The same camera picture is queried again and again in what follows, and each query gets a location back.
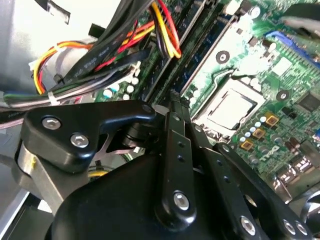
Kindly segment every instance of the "yellow wire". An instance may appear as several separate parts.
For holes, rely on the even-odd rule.
[[[72,41],[64,42],[64,43],[58,44],[57,46],[58,46],[58,48],[63,48],[63,47],[67,47],[69,45],[78,46],[78,47],[83,47],[84,46],[81,43],[76,43],[76,42],[72,42]],[[38,91],[39,94],[43,94],[43,92],[41,91],[41,88],[39,86],[38,70],[39,70],[39,67],[40,67],[41,62],[43,61],[43,59],[46,58],[48,55],[52,54],[53,52],[56,52],[55,48],[52,48],[51,50],[49,50],[45,54],[43,54],[34,65],[33,81],[34,81],[34,85],[36,87],[36,90]]]
[[[133,38],[133,40],[137,40],[137,39],[139,39],[139,38],[147,35],[148,33],[150,33],[150,32],[151,32],[152,30],[154,30],[154,29],[155,29],[155,25],[147,28],[146,30],[144,30],[144,31],[138,33],[137,35],[135,35],[134,38]],[[128,41],[129,41],[129,39],[124,40],[123,43],[122,43],[122,45],[127,44]]]
[[[107,173],[108,173],[108,171],[93,171],[93,172],[89,172],[88,177],[89,178],[101,177]]]
[[[168,50],[168,54],[169,54],[170,58],[173,58],[175,56],[174,55],[174,51],[173,51],[174,47],[173,47],[173,45],[172,45],[172,43],[171,43],[171,41],[169,39],[164,19],[161,16],[161,12],[160,12],[157,4],[155,2],[153,2],[151,4],[151,6],[155,11],[156,18],[158,19],[158,23],[159,23],[159,26],[160,26],[160,29],[161,29],[161,32],[162,32],[162,35],[163,35],[163,40],[164,40],[165,46],[166,46],[166,48]]]

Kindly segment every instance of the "ram slot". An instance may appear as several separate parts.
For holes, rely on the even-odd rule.
[[[191,41],[185,47],[185,52],[190,51],[187,54],[188,57],[182,59],[169,71],[169,75],[166,78],[166,82],[162,84],[162,88],[154,91],[157,95],[152,102],[159,103],[163,99],[161,103],[166,104],[171,89],[180,93],[183,89],[187,88],[220,39],[237,19],[234,15],[217,15],[217,13],[213,14],[212,18],[214,20],[208,20],[205,28],[198,29],[198,31],[201,31],[201,35],[194,34],[194,37],[190,39]]]
[[[186,14],[184,14],[184,18],[182,18],[177,24],[177,34],[180,39],[180,44],[184,42],[187,38],[189,32],[203,11],[207,0],[195,0],[192,2],[191,6]],[[140,84],[143,89],[138,89],[134,95],[135,97],[148,101],[150,98],[155,86],[159,82],[159,79],[162,77],[163,73],[172,62],[171,58],[161,58],[158,51],[154,51],[146,65],[147,68],[141,66],[143,69],[143,73],[140,74],[139,78],[142,84]]]

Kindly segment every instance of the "black cable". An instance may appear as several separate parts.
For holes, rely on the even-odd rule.
[[[151,48],[149,47],[149,48],[143,49],[141,51],[131,53],[127,56],[120,58],[117,61],[112,62],[111,64],[109,64],[107,66],[104,66],[96,74],[97,75],[100,74],[102,72],[102,70],[107,71],[107,73],[109,73],[109,72],[116,70],[116,69],[119,69],[121,67],[123,67],[123,68],[127,67],[133,63],[138,62],[138,61],[141,62],[149,57],[150,51],[151,51]]]
[[[130,36],[128,43],[130,43],[130,41],[134,38],[136,31],[137,31],[137,28],[138,28],[138,20],[135,20],[132,35]]]
[[[66,74],[64,82],[79,79],[114,54],[126,39],[131,26],[153,0],[121,0],[109,26],[93,47]]]
[[[163,59],[164,58],[168,58],[169,59],[170,58],[169,57],[169,53],[168,53],[167,47],[165,45],[165,41],[164,41],[163,35],[161,33],[161,29],[160,29],[160,25],[159,25],[159,22],[158,22],[158,19],[157,19],[156,12],[152,7],[149,7],[149,11],[150,11],[151,16],[152,16],[153,21],[154,21],[156,45],[158,47],[158,50],[159,50],[159,52],[161,54],[161,57]]]

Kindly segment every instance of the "capacitor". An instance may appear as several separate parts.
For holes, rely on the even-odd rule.
[[[295,147],[296,149],[300,148],[300,143],[299,141],[295,138],[295,137],[290,137],[289,138],[289,142],[292,144],[293,147]]]
[[[199,91],[199,90],[195,90],[195,91],[193,92],[193,96],[194,96],[195,98],[200,97],[200,91]]]
[[[103,91],[103,96],[105,97],[105,98],[111,98],[112,97],[112,91],[110,90],[110,89],[106,89],[106,90],[104,90]]]
[[[246,138],[244,136],[240,137],[239,142],[244,143],[246,141]]]
[[[257,17],[259,17],[261,13],[261,9],[259,6],[253,6],[250,10],[249,10],[249,16],[252,19],[256,19]]]
[[[126,87],[126,91],[127,91],[129,94],[133,93],[134,90],[135,90],[135,88],[134,88],[134,86],[132,86],[132,85],[129,85],[129,86]]]
[[[266,116],[260,117],[260,122],[261,123],[265,123],[266,121],[267,121],[267,117]]]
[[[277,48],[277,44],[273,41],[270,41],[268,39],[262,40],[262,45],[269,51],[272,52]]]
[[[258,150],[262,153],[262,154],[267,154],[269,153],[269,149],[266,146],[259,146]]]
[[[282,143],[282,138],[281,138],[281,136],[278,135],[278,134],[272,134],[272,135],[271,135],[271,140],[272,140],[273,142],[275,142],[276,144]]]
[[[118,92],[120,90],[119,84],[115,83],[109,87],[113,92]]]
[[[292,146],[292,144],[289,141],[286,141],[284,145],[286,146],[287,149],[289,149],[291,153],[294,153],[296,151],[295,147]]]
[[[248,159],[249,159],[250,163],[252,163],[252,164],[257,164],[259,162],[259,159],[253,154],[249,155]]]
[[[257,130],[257,129],[256,129],[254,126],[250,127],[250,129],[249,129],[249,131],[250,131],[251,133],[254,133],[256,130]]]
[[[137,77],[132,78],[131,83],[133,85],[137,85],[139,83],[139,79]]]
[[[254,126],[255,126],[256,128],[260,128],[260,127],[261,127],[261,122],[257,121],[257,122],[254,124]]]
[[[193,105],[196,103],[197,99],[195,97],[191,97],[189,101],[190,101],[190,105]]]
[[[123,99],[123,100],[129,100],[129,99],[130,99],[130,96],[129,96],[128,94],[124,94],[124,95],[122,96],[122,99]]]

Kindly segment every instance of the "silver screw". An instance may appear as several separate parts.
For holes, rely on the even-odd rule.
[[[305,236],[308,235],[307,230],[304,228],[304,226],[302,226],[302,224],[301,224],[300,222],[295,221],[295,224],[296,224],[296,227],[299,229],[299,231],[300,231],[303,235],[305,235]]]
[[[287,229],[289,233],[291,233],[292,235],[296,235],[296,230],[290,224],[290,222],[288,222],[287,220],[283,219],[283,224],[284,224],[285,229]]]
[[[202,128],[198,125],[195,125],[194,126],[195,130],[197,130],[198,132],[201,132],[202,131]]]
[[[73,134],[70,141],[74,146],[81,149],[89,145],[89,139],[82,134]]]
[[[42,120],[42,125],[46,129],[50,129],[50,130],[57,130],[58,128],[61,127],[60,121],[54,117],[46,117],[45,119]]]
[[[176,114],[173,114],[173,118],[177,121],[180,121],[180,117],[178,117]]]
[[[251,236],[256,235],[256,229],[253,223],[245,216],[241,216],[240,222],[244,230]]]
[[[174,204],[181,210],[186,211],[189,209],[189,200],[181,192],[177,192],[173,195]]]
[[[223,150],[225,150],[227,153],[229,152],[229,148],[227,147],[227,145],[222,145]]]
[[[224,60],[226,60],[226,59],[227,59],[227,55],[222,54],[222,55],[220,56],[220,60],[221,60],[221,61],[224,61]]]

